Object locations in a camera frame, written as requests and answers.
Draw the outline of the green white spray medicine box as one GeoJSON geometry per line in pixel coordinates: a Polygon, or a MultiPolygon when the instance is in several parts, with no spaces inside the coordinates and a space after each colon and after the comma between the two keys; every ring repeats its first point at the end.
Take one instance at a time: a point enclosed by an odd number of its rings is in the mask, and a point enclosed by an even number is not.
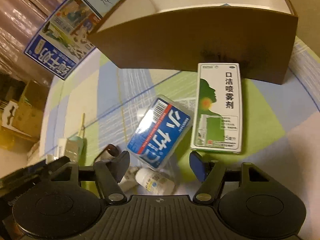
{"type": "Polygon", "coordinates": [[[190,148],[211,152],[241,152],[242,90],[239,64],[198,64],[190,148]]]}

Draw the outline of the blue Japanese tablet case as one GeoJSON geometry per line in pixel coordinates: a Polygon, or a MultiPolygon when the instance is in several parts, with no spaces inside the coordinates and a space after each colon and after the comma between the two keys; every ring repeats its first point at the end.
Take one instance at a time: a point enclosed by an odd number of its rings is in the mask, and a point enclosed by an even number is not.
{"type": "Polygon", "coordinates": [[[181,103],[158,95],[134,130],[127,150],[152,170],[163,168],[193,124],[194,114],[181,103]]]}

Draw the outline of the white charger plug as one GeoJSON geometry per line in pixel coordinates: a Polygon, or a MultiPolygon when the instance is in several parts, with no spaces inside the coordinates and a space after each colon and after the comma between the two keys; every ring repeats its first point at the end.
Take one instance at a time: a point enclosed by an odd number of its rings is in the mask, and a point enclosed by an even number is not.
{"type": "Polygon", "coordinates": [[[135,187],[138,183],[135,179],[136,173],[138,172],[139,167],[129,167],[127,171],[125,172],[123,178],[118,183],[120,189],[123,192],[127,192],[133,187],[135,187]]]}

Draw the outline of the brown glass spray bottle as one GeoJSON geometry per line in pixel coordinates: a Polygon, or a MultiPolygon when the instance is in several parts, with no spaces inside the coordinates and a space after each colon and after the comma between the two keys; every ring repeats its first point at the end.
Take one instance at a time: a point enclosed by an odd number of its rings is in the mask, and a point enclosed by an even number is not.
{"type": "Polygon", "coordinates": [[[113,144],[108,144],[95,158],[93,163],[104,161],[109,162],[119,155],[119,149],[113,144]]]}

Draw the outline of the green handheld mini fan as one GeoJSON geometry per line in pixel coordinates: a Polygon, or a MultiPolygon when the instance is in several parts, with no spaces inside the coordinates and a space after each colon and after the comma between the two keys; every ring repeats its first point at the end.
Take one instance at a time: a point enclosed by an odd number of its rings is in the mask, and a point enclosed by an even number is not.
{"type": "Polygon", "coordinates": [[[70,161],[78,162],[82,150],[84,148],[84,135],[85,135],[85,113],[81,117],[81,125],[78,133],[67,139],[65,144],[65,156],[67,156],[70,161]]]}

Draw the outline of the white pill bottle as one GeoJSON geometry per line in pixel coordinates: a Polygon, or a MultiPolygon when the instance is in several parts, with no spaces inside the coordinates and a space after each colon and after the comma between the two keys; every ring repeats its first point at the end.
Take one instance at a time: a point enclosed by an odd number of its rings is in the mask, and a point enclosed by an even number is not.
{"type": "Polygon", "coordinates": [[[136,182],[147,191],[155,195],[171,195],[175,184],[158,172],[148,168],[141,168],[135,175],[136,182]]]}

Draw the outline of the cardboard boxes on floor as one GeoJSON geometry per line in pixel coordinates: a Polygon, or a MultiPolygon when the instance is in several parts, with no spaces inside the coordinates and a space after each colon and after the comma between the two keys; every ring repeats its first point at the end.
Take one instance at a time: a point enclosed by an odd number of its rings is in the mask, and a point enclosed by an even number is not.
{"type": "Polygon", "coordinates": [[[1,149],[27,151],[39,142],[49,88],[1,74],[1,149]]]}

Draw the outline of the dark blue milk carton box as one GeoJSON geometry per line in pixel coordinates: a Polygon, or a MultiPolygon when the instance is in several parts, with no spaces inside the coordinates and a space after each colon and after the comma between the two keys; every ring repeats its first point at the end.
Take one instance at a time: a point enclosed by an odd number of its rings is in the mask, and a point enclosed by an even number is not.
{"type": "Polygon", "coordinates": [[[65,80],[95,49],[88,35],[99,21],[85,0],[65,0],[46,19],[24,54],[65,80]]]}

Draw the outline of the brown cardboard storage box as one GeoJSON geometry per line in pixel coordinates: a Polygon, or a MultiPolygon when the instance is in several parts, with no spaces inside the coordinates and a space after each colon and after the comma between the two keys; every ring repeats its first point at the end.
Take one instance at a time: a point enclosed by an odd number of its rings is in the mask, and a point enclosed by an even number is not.
{"type": "Polygon", "coordinates": [[[88,38],[119,68],[238,63],[244,78],[281,84],[297,26],[290,0],[120,0],[88,38]]]}

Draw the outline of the pink curtain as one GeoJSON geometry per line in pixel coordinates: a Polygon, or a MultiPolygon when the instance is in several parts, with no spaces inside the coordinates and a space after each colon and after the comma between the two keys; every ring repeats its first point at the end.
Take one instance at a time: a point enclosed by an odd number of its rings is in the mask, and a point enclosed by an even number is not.
{"type": "Polygon", "coordinates": [[[1,0],[1,73],[50,85],[53,75],[24,55],[45,20],[64,0],[1,0]]]}

